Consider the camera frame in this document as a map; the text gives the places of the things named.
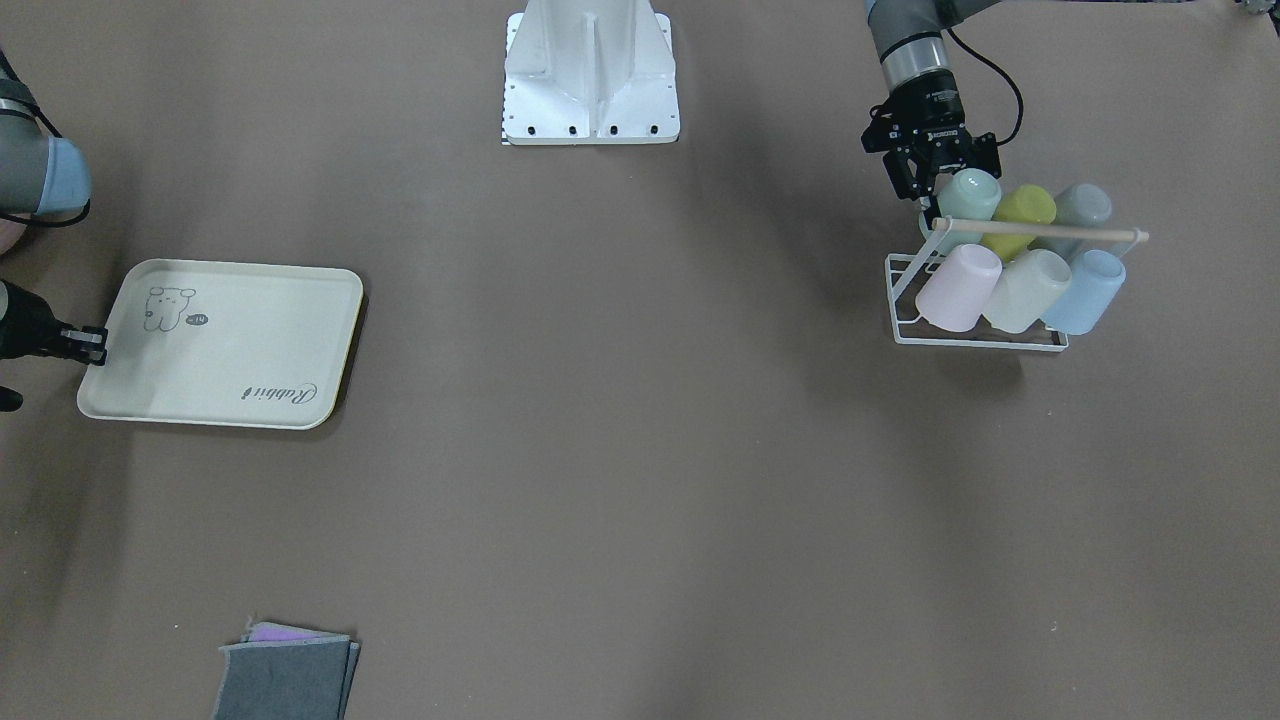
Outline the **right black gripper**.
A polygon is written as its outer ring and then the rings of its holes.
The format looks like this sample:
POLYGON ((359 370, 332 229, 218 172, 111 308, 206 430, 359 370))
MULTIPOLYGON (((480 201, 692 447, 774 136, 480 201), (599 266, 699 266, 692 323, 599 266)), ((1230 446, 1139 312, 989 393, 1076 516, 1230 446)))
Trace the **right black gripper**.
POLYGON ((59 357, 102 366, 108 360, 106 341, 106 328, 77 328, 59 322, 42 297, 9 281, 1 282, 1 360, 59 357))

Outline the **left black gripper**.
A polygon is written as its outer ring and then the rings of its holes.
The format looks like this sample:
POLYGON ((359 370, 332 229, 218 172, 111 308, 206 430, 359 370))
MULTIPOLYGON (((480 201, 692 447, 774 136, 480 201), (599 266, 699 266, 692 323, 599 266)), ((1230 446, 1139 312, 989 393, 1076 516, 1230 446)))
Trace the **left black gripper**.
POLYGON ((919 142, 934 150, 952 147, 955 159, 947 165, 982 170, 997 181, 1004 176, 995 136, 975 136, 968 129, 951 72, 924 72, 890 90, 887 99, 870 110, 869 126, 861 133, 865 151, 886 152, 882 163, 896 196, 927 209, 933 206, 929 158, 918 150, 892 150, 919 142))

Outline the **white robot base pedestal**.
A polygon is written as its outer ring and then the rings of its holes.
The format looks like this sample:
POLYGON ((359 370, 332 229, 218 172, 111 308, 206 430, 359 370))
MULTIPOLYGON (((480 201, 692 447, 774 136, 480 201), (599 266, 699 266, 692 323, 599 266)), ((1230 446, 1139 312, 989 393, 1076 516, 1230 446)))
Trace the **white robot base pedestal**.
POLYGON ((503 143, 678 140, 673 26, 652 3, 529 1, 504 41, 503 143))

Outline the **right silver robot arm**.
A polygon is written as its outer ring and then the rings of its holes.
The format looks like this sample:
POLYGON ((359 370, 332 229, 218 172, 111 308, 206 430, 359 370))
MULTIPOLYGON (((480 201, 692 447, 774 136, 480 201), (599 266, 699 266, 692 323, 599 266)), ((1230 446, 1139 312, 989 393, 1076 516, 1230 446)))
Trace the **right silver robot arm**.
MULTIPOLYGON (((26 228, 77 225, 92 206, 92 181, 83 152, 50 122, 8 56, 1 58, 3 222, 26 228)), ((108 329, 56 318, 38 295, 1 283, 3 359, 55 357, 101 366, 108 329)))

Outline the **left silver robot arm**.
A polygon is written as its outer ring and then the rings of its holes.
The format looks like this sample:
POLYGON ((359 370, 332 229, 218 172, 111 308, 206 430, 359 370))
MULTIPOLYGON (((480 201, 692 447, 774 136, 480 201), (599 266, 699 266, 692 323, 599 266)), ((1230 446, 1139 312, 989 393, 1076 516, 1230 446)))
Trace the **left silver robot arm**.
POLYGON ((899 199, 940 217, 936 181, 965 169, 1001 174, 995 135, 973 136, 942 33, 983 12, 989 1, 869 1, 867 22, 887 99, 870 110, 861 133, 879 154, 899 199))

